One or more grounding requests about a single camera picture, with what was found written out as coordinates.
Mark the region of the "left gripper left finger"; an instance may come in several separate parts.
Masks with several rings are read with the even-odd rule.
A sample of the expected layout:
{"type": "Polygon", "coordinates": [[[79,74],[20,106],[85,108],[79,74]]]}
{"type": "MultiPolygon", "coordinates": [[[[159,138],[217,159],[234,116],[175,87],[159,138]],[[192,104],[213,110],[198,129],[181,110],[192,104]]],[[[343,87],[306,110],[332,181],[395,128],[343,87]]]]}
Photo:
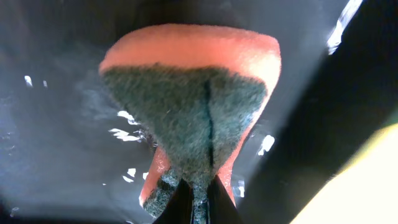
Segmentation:
{"type": "Polygon", "coordinates": [[[192,188],[182,179],[165,210],[153,224],[191,224],[193,199],[192,188]]]}

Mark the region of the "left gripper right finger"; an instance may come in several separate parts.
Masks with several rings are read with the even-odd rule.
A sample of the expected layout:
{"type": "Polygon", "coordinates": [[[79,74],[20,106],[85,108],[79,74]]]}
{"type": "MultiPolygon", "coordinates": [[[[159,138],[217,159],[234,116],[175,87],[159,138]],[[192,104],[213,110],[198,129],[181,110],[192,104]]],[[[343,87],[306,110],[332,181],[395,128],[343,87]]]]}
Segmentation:
{"type": "Polygon", "coordinates": [[[207,189],[210,224],[243,224],[220,178],[216,175],[207,189]]]}

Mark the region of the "yellow-rimmed plate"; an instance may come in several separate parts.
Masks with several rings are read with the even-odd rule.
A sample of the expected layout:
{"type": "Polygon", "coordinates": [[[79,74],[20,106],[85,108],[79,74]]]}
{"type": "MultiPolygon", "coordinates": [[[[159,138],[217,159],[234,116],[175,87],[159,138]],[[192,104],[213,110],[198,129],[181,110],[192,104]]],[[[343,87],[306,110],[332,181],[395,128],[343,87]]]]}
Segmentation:
{"type": "Polygon", "coordinates": [[[375,132],[292,223],[397,224],[397,125],[375,132]]]}

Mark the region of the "black plastic tray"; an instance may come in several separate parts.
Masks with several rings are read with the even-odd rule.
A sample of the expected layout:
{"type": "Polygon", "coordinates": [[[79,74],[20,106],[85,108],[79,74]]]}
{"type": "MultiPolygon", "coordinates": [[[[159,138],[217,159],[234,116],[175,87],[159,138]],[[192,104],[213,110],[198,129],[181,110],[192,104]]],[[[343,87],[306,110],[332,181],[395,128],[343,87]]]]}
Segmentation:
{"type": "Polygon", "coordinates": [[[98,64],[120,37],[168,22],[280,43],[282,73],[233,170],[246,223],[291,222],[379,128],[397,120],[396,1],[2,1],[1,222],[151,223],[152,160],[98,64]]]}

